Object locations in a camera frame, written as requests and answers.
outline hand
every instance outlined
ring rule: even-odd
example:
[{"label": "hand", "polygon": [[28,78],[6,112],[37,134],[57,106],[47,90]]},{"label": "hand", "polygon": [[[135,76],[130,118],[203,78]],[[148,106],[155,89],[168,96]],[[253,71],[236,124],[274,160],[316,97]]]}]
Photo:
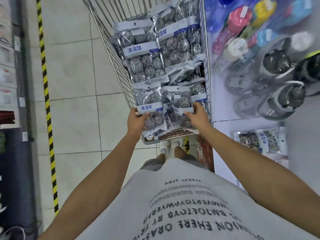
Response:
[{"label": "hand", "polygon": [[136,115],[137,108],[132,108],[129,113],[128,117],[128,132],[129,135],[133,140],[138,142],[140,140],[140,135],[142,133],[143,128],[145,127],[145,120],[148,118],[150,113],[144,113],[142,116],[138,117]]},{"label": "hand", "polygon": [[195,113],[183,113],[191,120],[191,124],[203,134],[203,131],[208,128],[208,126],[211,127],[208,114],[198,102],[193,103],[193,108]]}]

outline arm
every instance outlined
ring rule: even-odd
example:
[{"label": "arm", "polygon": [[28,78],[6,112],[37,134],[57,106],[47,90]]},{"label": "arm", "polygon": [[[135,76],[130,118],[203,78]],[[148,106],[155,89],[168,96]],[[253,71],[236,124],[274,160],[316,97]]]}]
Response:
[{"label": "arm", "polygon": [[148,113],[128,118],[128,132],[107,156],[70,194],[58,215],[39,240],[71,240],[80,235],[114,200],[121,190],[128,165]]},{"label": "arm", "polygon": [[320,238],[320,197],[290,170],[214,129],[199,103],[185,114],[259,205]]}]

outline person's left hand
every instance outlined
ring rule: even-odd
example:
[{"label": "person's left hand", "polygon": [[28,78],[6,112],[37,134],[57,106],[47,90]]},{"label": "person's left hand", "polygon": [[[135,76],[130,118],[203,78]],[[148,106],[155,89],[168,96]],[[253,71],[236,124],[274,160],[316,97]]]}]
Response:
[{"label": "person's left hand", "polygon": [[148,118],[150,113],[145,113],[142,116],[138,117],[136,115],[137,108],[132,108],[129,113],[128,117],[128,132],[129,135],[133,140],[138,142],[140,140],[140,135],[142,133],[143,128],[145,127],[145,120]]}]

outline wire shopping cart basket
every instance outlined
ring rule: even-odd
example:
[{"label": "wire shopping cart basket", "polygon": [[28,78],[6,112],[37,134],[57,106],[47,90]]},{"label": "wire shopping cart basket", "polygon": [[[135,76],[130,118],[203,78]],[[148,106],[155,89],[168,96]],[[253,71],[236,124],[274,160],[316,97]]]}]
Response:
[{"label": "wire shopping cart basket", "polygon": [[[112,29],[114,23],[126,20],[132,20],[139,16],[143,16],[151,11],[156,5],[165,3],[168,0],[82,0],[91,13],[93,20],[98,28],[99,34],[102,38],[103,45],[106,49],[107,56],[111,61],[111,65],[115,71],[116,78],[119,81],[122,92],[125,96],[129,108],[135,107],[134,95],[132,92],[131,80],[128,71],[124,68],[121,59],[118,57],[116,50],[110,42],[110,37],[114,35]],[[212,118],[211,110],[211,81],[210,81],[210,66],[208,54],[208,40],[206,31],[206,17],[204,0],[199,2],[199,12],[201,21],[201,39],[206,58],[201,66],[202,76],[205,77],[206,94],[208,100],[208,110],[210,118]],[[154,137],[145,137],[143,142],[145,144],[154,144],[159,141],[165,141],[173,138],[178,138],[193,134],[190,131],[183,131],[183,129],[175,129],[158,139]]]}]

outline white sneaker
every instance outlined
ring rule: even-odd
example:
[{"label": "white sneaker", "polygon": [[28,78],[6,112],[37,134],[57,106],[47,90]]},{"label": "white sneaker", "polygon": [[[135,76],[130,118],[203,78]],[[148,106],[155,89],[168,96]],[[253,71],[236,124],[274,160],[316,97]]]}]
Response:
[{"label": "white sneaker", "polygon": [[176,147],[181,147],[184,137],[176,138],[171,140],[171,151],[174,152]]},{"label": "white sneaker", "polygon": [[168,159],[169,148],[170,148],[170,140],[160,141],[159,152],[163,153],[166,159]]}]

